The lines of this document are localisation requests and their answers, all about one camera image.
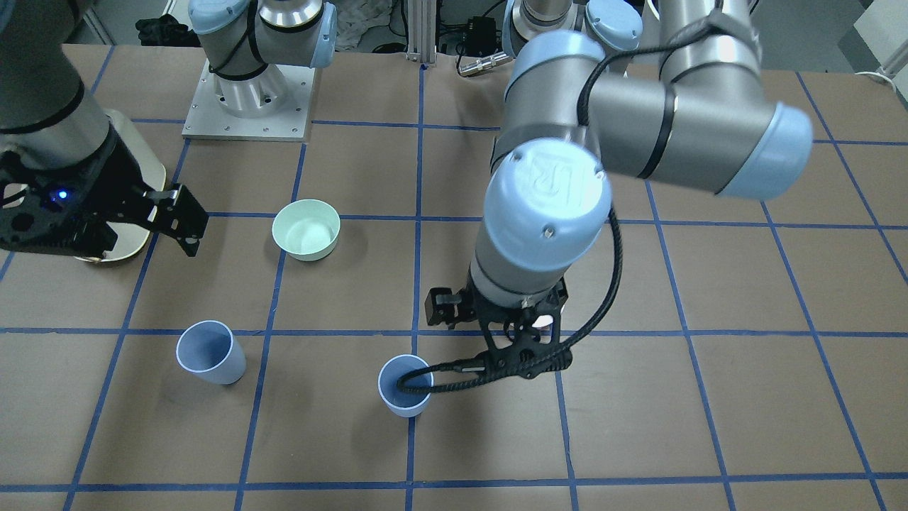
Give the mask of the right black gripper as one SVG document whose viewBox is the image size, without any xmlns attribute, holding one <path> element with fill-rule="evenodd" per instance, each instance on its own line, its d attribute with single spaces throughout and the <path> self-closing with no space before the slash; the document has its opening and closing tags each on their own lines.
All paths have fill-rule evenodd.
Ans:
<svg viewBox="0 0 908 511">
<path fill-rule="evenodd" d="M 163 191 L 146 185 L 113 128 L 88 158 L 58 169 L 29 168 L 19 154 L 6 150 L 1 178 L 4 187 L 23 185 L 2 201 L 1 246 L 6 251 L 101 256 L 117 239 L 107 221 L 136 208 L 138 218 L 127 223 L 172 237 L 194 258 L 209 220 L 184 185 Z"/>
</svg>

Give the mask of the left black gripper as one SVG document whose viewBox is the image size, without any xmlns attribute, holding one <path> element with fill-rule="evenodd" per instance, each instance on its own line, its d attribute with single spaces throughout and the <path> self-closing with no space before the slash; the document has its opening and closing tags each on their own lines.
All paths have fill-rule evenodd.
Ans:
<svg viewBox="0 0 908 511">
<path fill-rule="evenodd" d="M 458 293 L 447 287 L 432 288 L 425 303 L 427 323 L 452 328 L 461 322 L 477 322 L 487 350 L 473 358 L 428 366 L 425 373 L 475 373 L 476 381 L 496 381 L 509 376 L 533 379 L 569 368 L 573 359 L 570 343 L 560 340 L 560 310 L 567 298 L 563 279 L 538 304 L 517 308 L 490 302 L 473 282 Z M 555 320 L 551 330 L 532 327 L 536 318 L 546 314 Z"/>
</svg>

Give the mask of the blue cup near right arm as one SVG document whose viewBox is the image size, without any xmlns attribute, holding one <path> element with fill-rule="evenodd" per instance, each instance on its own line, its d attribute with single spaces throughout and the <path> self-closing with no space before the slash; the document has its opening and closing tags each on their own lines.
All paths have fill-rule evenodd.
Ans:
<svg viewBox="0 0 908 511">
<path fill-rule="evenodd" d="M 217 320 L 187 328 L 177 340 L 175 357 L 186 372 L 217 385 L 238 382 L 247 368 L 245 352 L 233 330 Z"/>
</svg>

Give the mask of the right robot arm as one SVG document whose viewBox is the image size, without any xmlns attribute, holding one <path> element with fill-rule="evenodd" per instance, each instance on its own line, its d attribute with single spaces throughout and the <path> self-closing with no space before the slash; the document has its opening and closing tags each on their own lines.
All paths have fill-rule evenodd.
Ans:
<svg viewBox="0 0 908 511">
<path fill-rule="evenodd" d="M 185 185 L 145 178 L 162 165 L 132 123 L 103 110 L 62 51 L 88 1 L 2 3 L 2 248 L 102 259 L 118 229 L 169 236 L 195 256 L 209 220 Z M 208 62 L 189 137 L 304 136 L 308 104 L 287 67 L 332 62 L 338 14 L 327 1 L 192 1 Z"/>
</svg>

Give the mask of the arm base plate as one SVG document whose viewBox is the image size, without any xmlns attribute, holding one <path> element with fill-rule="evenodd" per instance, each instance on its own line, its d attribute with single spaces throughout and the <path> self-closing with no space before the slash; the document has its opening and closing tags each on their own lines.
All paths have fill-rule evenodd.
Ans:
<svg viewBox="0 0 908 511">
<path fill-rule="evenodd" d="M 202 65 L 182 135 L 195 140 L 303 143 L 309 135 L 317 69 L 269 65 L 230 81 Z"/>
</svg>

